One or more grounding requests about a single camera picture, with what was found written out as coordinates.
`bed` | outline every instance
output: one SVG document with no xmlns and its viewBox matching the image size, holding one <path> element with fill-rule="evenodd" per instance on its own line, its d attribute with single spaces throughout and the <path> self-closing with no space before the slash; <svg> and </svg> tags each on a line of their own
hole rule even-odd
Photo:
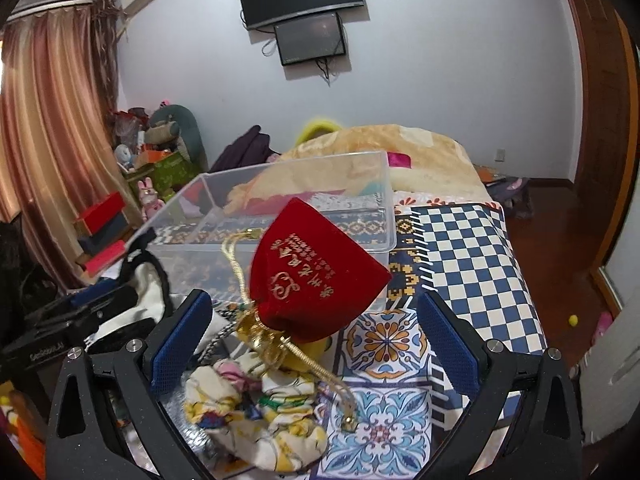
<svg viewBox="0 0 640 480">
<path fill-rule="evenodd" d="M 417 294 L 437 290 L 485 340 L 499 339 L 516 352 L 541 354 L 546 348 L 502 208 L 491 202 L 458 143 L 418 128 L 364 126 L 306 142 L 282 158 L 372 149 L 410 156 L 410 167 L 405 158 L 391 168 L 398 243 L 389 254 L 386 309 L 365 312 L 337 333 L 322 359 L 354 391 L 363 424 L 355 434 L 340 432 L 335 403 L 322 400 L 318 413 L 330 445 L 324 458 L 300 475 L 305 480 L 411 479 L 460 417 L 468 399 L 453 390 L 418 326 Z M 268 189 L 238 186 L 226 207 L 246 207 Z M 157 243 L 180 242 L 179 229 L 158 234 Z M 477 467 L 491 462 L 517 403 L 518 394 L 510 394 Z M 273 477 L 239 461 L 216 474 Z"/>
</svg>

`green box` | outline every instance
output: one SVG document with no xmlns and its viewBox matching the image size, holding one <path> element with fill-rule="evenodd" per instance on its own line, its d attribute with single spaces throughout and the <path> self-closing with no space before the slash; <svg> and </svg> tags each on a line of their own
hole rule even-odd
<svg viewBox="0 0 640 480">
<path fill-rule="evenodd" d="M 199 174 L 200 169 L 195 164 L 185 160 L 179 152 L 175 152 L 155 164 L 145 164 L 139 170 L 127 173 L 125 179 L 140 203 L 138 182 L 146 177 L 151 178 L 159 197 L 169 198 L 173 195 L 172 186 L 183 186 Z"/>
<path fill-rule="evenodd" d="M 184 185 L 200 174 L 199 168 L 175 152 L 154 164 L 151 180 L 158 195 L 164 195 L 172 186 Z"/>
</svg>

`red box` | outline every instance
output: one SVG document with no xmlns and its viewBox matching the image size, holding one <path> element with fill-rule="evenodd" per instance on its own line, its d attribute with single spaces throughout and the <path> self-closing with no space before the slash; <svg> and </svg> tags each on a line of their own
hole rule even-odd
<svg viewBox="0 0 640 480">
<path fill-rule="evenodd" d="M 78 236 L 95 235 L 101 227 L 114 218 L 124 208 L 124 200 L 117 191 L 107 195 L 98 203 L 86 209 L 74 221 Z"/>
<path fill-rule="evenodd" d="M 84 264 L 86 273 L 89 277 L 94 277 L 96 274 L 111 267 L 127 252 L 124 240 L 118 240 L 114 242 L 101 253 L 96 254 L 91 260 Z"/>
</svg>

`stuffed toy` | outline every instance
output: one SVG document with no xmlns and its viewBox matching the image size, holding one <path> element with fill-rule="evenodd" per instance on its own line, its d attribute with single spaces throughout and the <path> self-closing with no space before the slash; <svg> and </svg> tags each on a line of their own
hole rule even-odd
<svg viewBox="0 0 640 480">
<path fill-rule="evenodd" d="M 144 181 L 138 181 L 138 196 L 142 204 L 142 219 L 145 222 L 164 206 L 164 202 L 158 198 L 158 192 L 154 189 L 154 184 L 149 177 Z"/>
<path fill-rule="evenodd" d="M 158 146 L 177 139 L 180 126 L 175 121 L 158 121 L 145 132 L 145 143 Z"/>
<path fill-rule="evenodd" d="M 131 155 L 131 150 L 126 144 L 118 144 L 116 149 L 113 150 L 113 154 L 118 163 L 126 170 L 133 167 L 133 155 Z"/>
<path fill-rule="evenodd" d="M 171 132 L 172 135 L 176 135 L 175 139 L 171 141 L 172 151 L 174 151 L 174 149 L 177 150 L 184 160 L 193 162 L 203 171 L 206 171 L 209 165 L 206 163 L 206 154 L 204 153 L 204 147 L 200 139 L 198 123 L 187 108 L 166 102 L 166 105 L 158 108 L 149 118 L 149 124 L 151 126 L 162 125 L 164 123 L 169 124 L 172 121 L 179 126 L 178 134 L 175 133 L 175 126 Z"/>
</svg>

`blanket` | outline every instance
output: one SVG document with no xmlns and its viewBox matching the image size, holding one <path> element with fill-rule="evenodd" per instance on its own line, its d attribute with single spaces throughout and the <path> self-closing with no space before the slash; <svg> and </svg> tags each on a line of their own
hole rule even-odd
<svg viewBox="0 0 640 480">
<path fill-rule="evenodd" d="M 373 151 L 409 157 L 410 168 L 390 168 L 393 190 L 429 193 L 434 198 L 444 197 L 447 202 L 491 201 L 462 145 L 447 136 L 420 128 L 397 124 L 355 126 L 308 140 L 283 153 L 279 160 Z M 375 171 L 375 168 L 349 158 L 315 159 L 309 171 L 296 171 L 295 174 L 288 165 L 274 164 L 250 182 L 235 186 L 228 195 L 225 213 L 246 208 L 252 199 L 267 199 L 276 194 L 342 189 L 345 175 L 350 188 L 344 192 L 355 196 L 376 176 Z"/>
</svg>

